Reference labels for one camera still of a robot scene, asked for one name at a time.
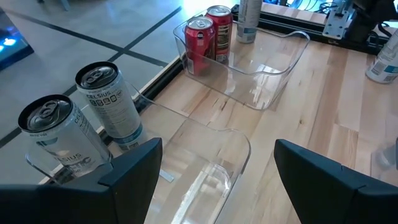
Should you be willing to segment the black electronic box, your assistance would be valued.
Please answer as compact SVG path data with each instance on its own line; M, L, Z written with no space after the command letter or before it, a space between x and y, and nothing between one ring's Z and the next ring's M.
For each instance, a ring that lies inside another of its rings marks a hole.
M32 53L33 48L0 8L0 71Z

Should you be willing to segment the white Celsius can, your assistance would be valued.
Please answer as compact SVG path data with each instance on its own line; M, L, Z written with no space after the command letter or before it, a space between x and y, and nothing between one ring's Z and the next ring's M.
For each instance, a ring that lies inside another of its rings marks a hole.
M255 41L263 0L240 0L237 40L244 44Z
M130 91L115 64L91 63L77 72L75 83L122 151L129 151L148 140Z
M113 157L81 109L65 95L33 101L21 111L18 125L74 177L92 172Z
M369 79L382 84L392 83L398 77L398 29L392 34L365 74Z

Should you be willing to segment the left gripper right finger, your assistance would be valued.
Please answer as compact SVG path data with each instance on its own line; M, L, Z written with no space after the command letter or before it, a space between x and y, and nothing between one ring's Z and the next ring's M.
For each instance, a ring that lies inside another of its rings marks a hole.
M398 224L398 187L285 139L274 159L302 224Z

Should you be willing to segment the clear plastic bin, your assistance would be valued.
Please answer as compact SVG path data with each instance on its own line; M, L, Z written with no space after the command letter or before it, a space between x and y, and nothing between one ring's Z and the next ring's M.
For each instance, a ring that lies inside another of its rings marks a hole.
M224 63L192 52L185 40L186 21L173 34L188 77L255 110L266 110L281 94L310 37L303 31L278 34L258 28L251 44L236 40L231 28L229 57Z
M148 140L162 139L159 179L143 224L215 224L249 160L247 137L235 129L209 128L127 87ZM85 117L90 112L88 106L80 109ZM112 154L111 161L137 149L122 151L97 118L87 120ZM63 185L78 178L35 143L25 159L45 176L41 185Z

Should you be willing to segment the red cola can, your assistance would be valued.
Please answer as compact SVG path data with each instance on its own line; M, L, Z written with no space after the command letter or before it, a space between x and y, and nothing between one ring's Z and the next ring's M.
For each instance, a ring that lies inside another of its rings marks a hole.
M215 60L225 63L229 57L231 30L233 26L231 9L222 5L211 6L206 11L206 17L213 20L216 31Z
M188 71L200 76L215 59L215 28L213 20L206 16L197 16L188 20L185 27Z

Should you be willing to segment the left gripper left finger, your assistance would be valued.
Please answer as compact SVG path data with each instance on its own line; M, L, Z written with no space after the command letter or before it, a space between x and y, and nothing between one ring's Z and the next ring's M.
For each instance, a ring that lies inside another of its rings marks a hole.
M63 185L0 185L0 224L143 224L161 161L152 138Z

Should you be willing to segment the silver frame bracket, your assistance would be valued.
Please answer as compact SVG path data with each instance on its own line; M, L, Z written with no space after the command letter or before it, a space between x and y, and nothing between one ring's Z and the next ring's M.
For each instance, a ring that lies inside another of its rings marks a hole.
M353 0L333 0L322 35L336 40L347 39L353 13Z

